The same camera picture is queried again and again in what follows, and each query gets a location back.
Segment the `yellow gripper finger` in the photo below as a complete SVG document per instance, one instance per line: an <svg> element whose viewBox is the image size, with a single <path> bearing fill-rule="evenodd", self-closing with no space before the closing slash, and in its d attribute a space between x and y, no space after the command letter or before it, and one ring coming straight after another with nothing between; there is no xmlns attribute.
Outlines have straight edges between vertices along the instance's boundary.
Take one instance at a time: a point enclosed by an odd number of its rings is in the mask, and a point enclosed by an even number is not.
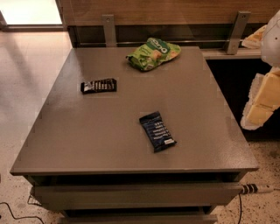
<svg viewBox="0 0 280 224"><path fill-rule="evenodd" d="M261 42L266 27L267 25L264 25L253 34L250 34L241 42L241 45L249 49L259 49L261 47Z"/></svg>
<svg viewBox="0 0 280 224"><path fill-rule="evenodd" d="M280 68L272 67L265 75L257 73L252 80L248 102L242 112L241 127L257 130L280 108Z"/></svg>

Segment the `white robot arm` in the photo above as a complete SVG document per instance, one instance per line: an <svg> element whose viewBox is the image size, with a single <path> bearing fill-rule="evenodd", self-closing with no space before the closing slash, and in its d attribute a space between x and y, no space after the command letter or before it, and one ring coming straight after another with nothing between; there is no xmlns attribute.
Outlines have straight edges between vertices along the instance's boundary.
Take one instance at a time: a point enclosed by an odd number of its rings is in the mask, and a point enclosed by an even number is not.
<svg viewBox="0 0 280 224"><path fill-rule="evenodd" d="M271 66L265 75L255 75L242 112L241 127L257 130L280 108L280 10L265 26L246 37L241 45L260 49L262 61Z"/></svg>

